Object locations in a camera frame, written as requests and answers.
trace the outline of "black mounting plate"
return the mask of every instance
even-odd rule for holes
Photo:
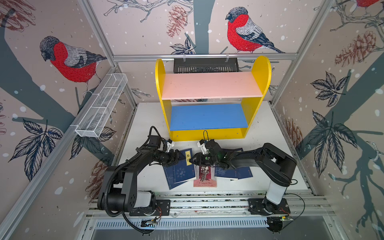
[[[248,199],[248,206],[249,206],[248,211],[250,211],[251,215],[265,215],[263,214],[265,213],[263,200],[264,198]],[[286,212],[291,213],[291,210],[289,209],[287,200],[282,199],[280,204],[277,207],[277,210],[275,210],[273,214],[287,215]]]
[[[170,200],[156,200],[156,206],[160,207],[162,216],[169,216]],[[133,209],[132,211],[129,212],[129,215],[131,217],[135,217],[135,216],[149,217],[148,215],[145,215],[143,211],[140,211],[140,209]],[[151,216],[160,216],[160,213],[156,209]]]

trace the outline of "white tabletop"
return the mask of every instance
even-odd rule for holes
[[[163,138],[169,138],[160,103],[139,103],[119,164],[124,163],[126,159],[136,154],[135,149],[147,140],[151,126],[155,126]],[[267,102],[261,104],[246,138],[215,141],[219,143],[221,148],[236,149],[242,147],[244,151],[262,147],[264,143],[270,142],[282,151],[292,155]],[[188,148],[192,148],[193,154],[201,151],[200,148],[197,147],[197,141],[175,142],[175,146],[173,147],[173,149],[179,150]],[[269,177],[259,167],[250,168],[253,175],[251,178],[235,181],[217,178],[217,187],[214,188],[193,187],[193,181],[188,181],[169,190],[163,167],[160,165],[146,166],[137,176],[137,189],[169,192],[170,194],[188,194],[188,192],[217,194],[268,190]],[[288,190],[308,189],[297,167],[293,174],[293,179],[296,179],[298,183],[289,186]]]

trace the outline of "red book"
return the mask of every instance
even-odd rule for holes
[[[217,187],[216,180],[211,179],[211,167],[199,166],[199,179],[194,180],[194,187]]]

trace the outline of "bird head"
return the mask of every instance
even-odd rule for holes
[[[42,40],[42,42],[40,43],[40,51],[44,61],[48,59],[51,61],[56,60],[53,48],[59,42],[60,41],[53,36],[48,36]]]
[[[248,15],[248,11],[244,7],[235,7],[229,11],[225,20],[233,23],[234,20],[240,15]]]

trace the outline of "bird wing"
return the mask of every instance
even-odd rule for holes
[[[237,34],[239,34],[243,39],[252,41],[260,36],[263,33],[263,30],[254,24],[251,18],[248,17],[248,21],[244,26],[236,28]]]
[[[72,47],[65,43],[64,45],[68,52],[68,57],[64,61],[65,65],[71,68],[82,68],[86,66],[88,56],[84,48]]]

